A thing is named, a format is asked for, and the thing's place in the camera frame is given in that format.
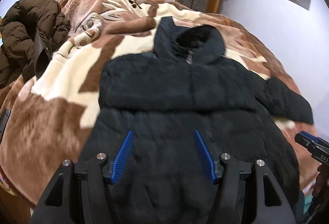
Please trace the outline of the person's right hand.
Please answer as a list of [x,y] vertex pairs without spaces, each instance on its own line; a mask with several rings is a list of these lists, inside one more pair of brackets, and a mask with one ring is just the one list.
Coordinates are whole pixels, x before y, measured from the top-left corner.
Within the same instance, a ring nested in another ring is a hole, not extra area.
[[324,185],[328,186],[328,174],[329,174],[329,168],[326,164],[321,164],[317,171],[319,174],[316,177],[316,183],[313,188],[312,196],[316,197],[320,193],[322,187]]

